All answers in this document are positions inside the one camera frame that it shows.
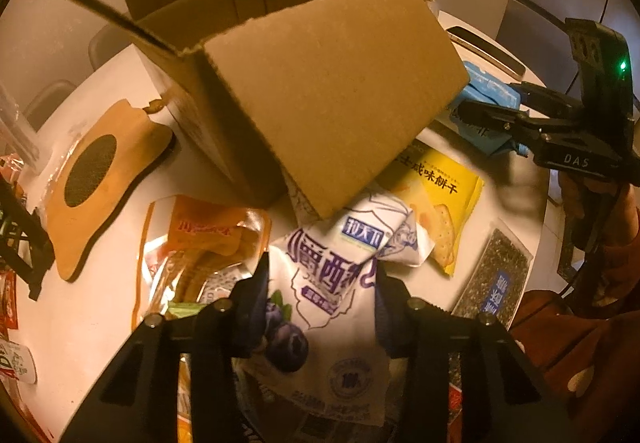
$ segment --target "smartphone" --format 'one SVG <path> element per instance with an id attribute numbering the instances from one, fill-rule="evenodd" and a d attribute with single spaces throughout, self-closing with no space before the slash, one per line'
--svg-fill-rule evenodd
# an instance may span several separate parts
<path id="1" fill-rule="evenodd" d="M 508 53 L 461 26 L 447 28 L 447 33 L 449 34 L 449 38 L 456 44 L 481 56 L 487 62 L 490 62 L 499 70 L 504 71 L 518 82 L 522 81 L 527 68 L 523 63 L 517 61 Z"/>

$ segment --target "circular stamp logo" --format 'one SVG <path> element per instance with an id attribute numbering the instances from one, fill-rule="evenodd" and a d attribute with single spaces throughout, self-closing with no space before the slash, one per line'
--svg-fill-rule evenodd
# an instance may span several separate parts
<path id="1" fill-rule="evenodd" d="M 340 360 L 329 369 L 329 386 L 339 399 L 362 396 L 372 381 L 371 367 L 359 358 Z"/>

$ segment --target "blueberry leaf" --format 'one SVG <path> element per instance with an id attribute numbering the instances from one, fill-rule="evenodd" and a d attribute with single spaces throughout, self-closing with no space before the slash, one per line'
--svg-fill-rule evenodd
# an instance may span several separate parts
<path id="1" fill-rule="evenodd" d="M 273 292 L 271 295 L 271 302 L 273 302 L 276 306 L 282 309 L 282 293 L 279 289 Z"/>
<path id="2" fill-rule="evenodd" d="M 285 322 L 291 322 L 292 311 L 293 311 L 293 308 L 291 307 L 290 304 L 285 304 L 282 307 L 282 318 L 284 318 Z"/>

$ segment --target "round table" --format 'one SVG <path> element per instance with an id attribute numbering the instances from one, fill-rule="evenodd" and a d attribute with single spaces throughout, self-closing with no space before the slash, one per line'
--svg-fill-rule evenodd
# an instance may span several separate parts
<path id="1" fill-rule="evenodd" d="M 444 28 L 459 25 L 479 33 L 443 12 L 439 20 Z M 456 49 L 464 60 L 473 61 L 504 81 L 513 81 L 476 55 L 458 46 Z M 48 170 L 26 186 L 30 209 L 42 198 L 47 172 L 108 107 L 120 99 L 145 107 L 160 97 L 148 64 L 134 46 L 124 49 L 84 81 L 47 120 L 38 136 L 52 147 L 54 155 Z M 540 83 L 529 70 L 525 80 Z M 78 279 L 74 283 L 63 281 L 54 265 L 44 277 L 36 302 L 28 298 L 27 286 L 18 280 L 19 329 L 12 330 L 10 338 L 31 350 L 38 375 L 34 385 L 20 383 L 20 393 L 34 418 L 54 440 L 59 439 L 84 395 L 130 334 L 136 260 L 149 203 L 175 194 L 220 204 L 242 202 L 233 185 L 184 136 L 168 110 L 161 110 L 151 119 L 174 130 L 177 148 L 130 195 L 116 220 L 95 243 Z M 428 264 L 411 270 L 395 269 L 412 294 L 450 309 L 489 235 L 488 218 L 500 218 L 532 254 L 538 251 L 548 171 L 515 154 L 486 158 L 436 122 L 418 138 L 468 166 L 485 181 L 462 235 L 463 248 L 451 279 L 428 268 Z M 272 239 L 296 226 L 287 197 L 274 204 L 269 213 L 273 220 Z"/>

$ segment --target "dark granular snack pack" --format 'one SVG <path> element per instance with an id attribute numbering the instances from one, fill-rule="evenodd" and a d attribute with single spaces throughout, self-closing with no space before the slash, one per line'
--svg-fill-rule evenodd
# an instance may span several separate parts
<path id="1" fill-rule="evenodd" d="M 498 223 L 465 291 L 453 308 L 453 315 L 474 318 L 479 312 L 489 312 L 508 329 L 520 304 L 531 260 L 532 255 L 514 233 L 505 224 Z M 461 390 L 458 354 L 451 355 L 449 359 L 449 382 L 450 392 Z M 450 421 L 459 414 L 461 406 L 461 401 L 450 405 Z"/>

